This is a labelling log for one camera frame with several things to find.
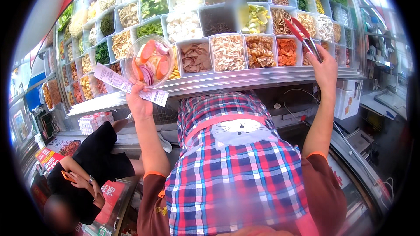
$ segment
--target receipt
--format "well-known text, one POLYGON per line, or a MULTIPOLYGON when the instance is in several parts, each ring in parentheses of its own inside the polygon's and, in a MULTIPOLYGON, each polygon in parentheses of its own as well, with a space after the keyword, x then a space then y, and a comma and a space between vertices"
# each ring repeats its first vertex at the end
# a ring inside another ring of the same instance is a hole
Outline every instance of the receipt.
MULTIPOLYGON (((97 79, 102 80, 109 85, 116 87, 122 91, 131 93, 133 84, 129 82, 125 77, 114 72, 112 69, 98 63, 96 64, 95 73, 93 74, 97 79)), ((163 90, 150 90, 148 92, 141 91, 139 96, 145 100, 151 101, 159 106, 164 107, 168 99, 169 93, 163 90)))

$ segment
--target orange sleeve trim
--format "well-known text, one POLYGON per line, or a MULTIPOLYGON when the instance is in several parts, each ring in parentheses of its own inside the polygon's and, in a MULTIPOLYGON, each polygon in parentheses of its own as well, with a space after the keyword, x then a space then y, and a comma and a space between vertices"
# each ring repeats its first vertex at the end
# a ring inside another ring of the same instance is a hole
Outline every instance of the orange sleeve trim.
POLYGON ((306 158, 309 158, 310 156, 312 156, 312 155, 314 155, 314 154, 318 154, 318 155, 321 155, 321 156, 323 156, 324 158, 325 158, 325 160, 327 160, 327 157, 324 155, 324 153, 322 153, 321 151, 314 151, 314 152, 311 152, 311 153, 309 153, 309 155, 306 157, 306 158))
POLYGON ((164 190, 161 190, 157 196, 158 196, 159 198, 163 198, 163 197, 165 197, 165 191, 164 191, 164 190))
POLYGON ((166 178, 166 176, 165 176, 165 175, 163 175, 162 173, 160 173, 160 172, 158 172, 158 171, 149 171, 149 172, 146 172, 146 173, 144 174, 143 179, 145 179, 145 178, 146 178, 146 176, 147 176, 147 175, 149 175, 149 174, 160 175, 160 176, 162 176, 162 177, 166 178))

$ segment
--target white foam box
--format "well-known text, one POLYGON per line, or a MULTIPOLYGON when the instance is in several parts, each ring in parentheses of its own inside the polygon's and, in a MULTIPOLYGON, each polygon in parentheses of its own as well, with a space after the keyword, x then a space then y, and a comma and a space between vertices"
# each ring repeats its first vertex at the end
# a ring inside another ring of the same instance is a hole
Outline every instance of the white foam box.
POLYGON ((362 86, 361 80, 340 80, 340 81, 337 81, 336 87, 341 88, 342 90, 355 90, 356 82, 359 83, 358 89, 361 89, 361 86, 362 86))
POLYGON ((360 89, 343 90, 337 87, 334 117, 338 119, 345 119, 356 115, 359 111, 360 93, 360 89))

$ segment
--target black shorts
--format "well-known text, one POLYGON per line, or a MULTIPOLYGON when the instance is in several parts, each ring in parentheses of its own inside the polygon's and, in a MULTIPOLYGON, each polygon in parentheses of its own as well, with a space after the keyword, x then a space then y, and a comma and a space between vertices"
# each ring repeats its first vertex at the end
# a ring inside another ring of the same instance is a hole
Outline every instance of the black shorts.
POLYGON ((135 175, 133 165, 125 153, 111 154, 116 141, 117 134, 111 123, 106 121, 82 142, 73 155, 73 159, 100 186, 108 180, 115 181, 135 175))

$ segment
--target black dress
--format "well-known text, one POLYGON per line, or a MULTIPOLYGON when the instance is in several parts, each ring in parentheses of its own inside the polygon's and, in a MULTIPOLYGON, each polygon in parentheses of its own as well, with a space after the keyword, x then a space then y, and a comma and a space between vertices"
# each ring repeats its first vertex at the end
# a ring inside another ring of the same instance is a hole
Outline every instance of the black dress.
MULTIPOLYGON (((72 158, 94 179, 100 187, 110 180, 134 176, 133 165, 125 153, 111 154, 117 141, 117 134, 111 123, 105 122, 90 134, 80 145, 72 158)), ((92 224, 101 211, 93 204, 93 196, 87 189, 79 189, 66 180, 60 163, 48 175, 47 183, 52 194, 63 195, 71 203, 83 224, 92 224)))

